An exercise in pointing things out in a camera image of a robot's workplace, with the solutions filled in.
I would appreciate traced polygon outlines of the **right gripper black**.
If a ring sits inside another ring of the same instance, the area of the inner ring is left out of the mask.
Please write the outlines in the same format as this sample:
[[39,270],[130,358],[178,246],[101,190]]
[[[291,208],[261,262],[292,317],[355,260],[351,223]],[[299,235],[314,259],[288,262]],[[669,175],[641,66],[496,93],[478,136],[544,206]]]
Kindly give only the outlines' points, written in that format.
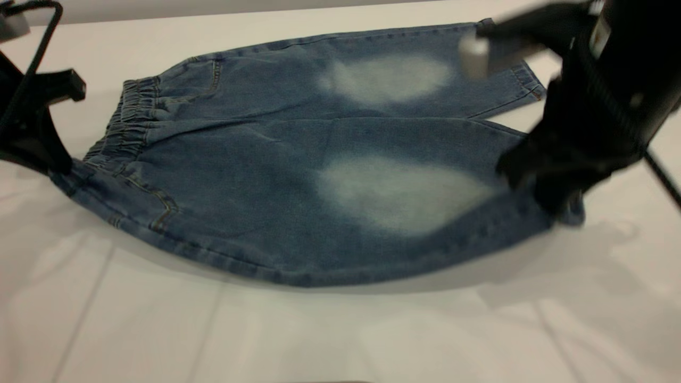
[[640,159],[679,104],[679,1],[555,2],[477,27],[506,53],[560,55],[543,116],[496,165],[513,189],[531,184],[560,215]]

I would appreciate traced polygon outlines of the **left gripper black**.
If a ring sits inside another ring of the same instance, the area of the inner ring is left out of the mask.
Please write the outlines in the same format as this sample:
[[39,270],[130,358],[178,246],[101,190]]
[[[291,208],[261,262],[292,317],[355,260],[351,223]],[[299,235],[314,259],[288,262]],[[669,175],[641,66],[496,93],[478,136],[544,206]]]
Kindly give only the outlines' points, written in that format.
[[68,174],[73,160],[65,149],[48,106],[80,102],[87,84],[73,69],[22,72],[4,53],[2,62],[1,160],[43,175]]

